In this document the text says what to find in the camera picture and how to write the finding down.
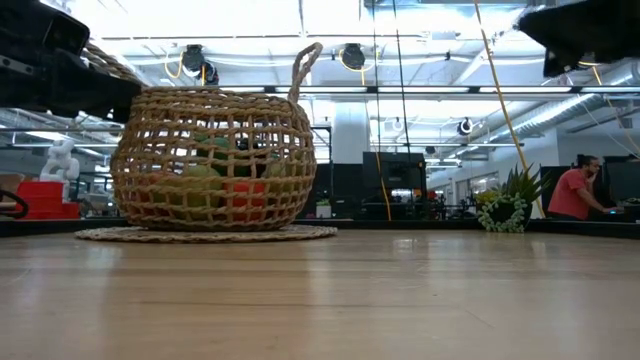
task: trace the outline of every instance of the woven placemat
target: woven placemat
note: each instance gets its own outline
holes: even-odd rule
[[[114,227],[82,230],[76,237],[82,240],[143,242],[143,243],[251,243],[261,241],[309,240],[333,236],[334,227],[289,225],[275,231],[257,232],[172,232],[154,231],[142,227]]]

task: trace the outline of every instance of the wicker basket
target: wicker basket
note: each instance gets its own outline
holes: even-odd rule
[[[134,77],[99,49],[87,50],[112,74]],[[297,100],[321,51],[316,43],[298,54],[287,100],[213,87],[144,88],[111,159],[116,203],[129,223],[178,231],[291,223],[316,172],[310,123]]]

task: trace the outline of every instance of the man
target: man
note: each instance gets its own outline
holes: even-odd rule
[[[563,220],[586,220],[589,207],[605,214],[616,210],[600,205],[593,196],[593,181],[599,170],[598,158],[589,155],[580,157],[578,168],[565,172],[558,180],[549,205],[550,216]]]

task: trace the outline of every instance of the wooden surface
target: wooden surface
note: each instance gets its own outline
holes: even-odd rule
[[[0,239],[0,359],[638,359],[640,242]]]

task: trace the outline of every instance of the red shirt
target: red shirt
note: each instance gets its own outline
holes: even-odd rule
[[[579,169],[569,170],[562,174],[553,191],[549,211],[586,220],[589,216],[589,204],[578,195],[578,190],[586,187],[587,178]]]

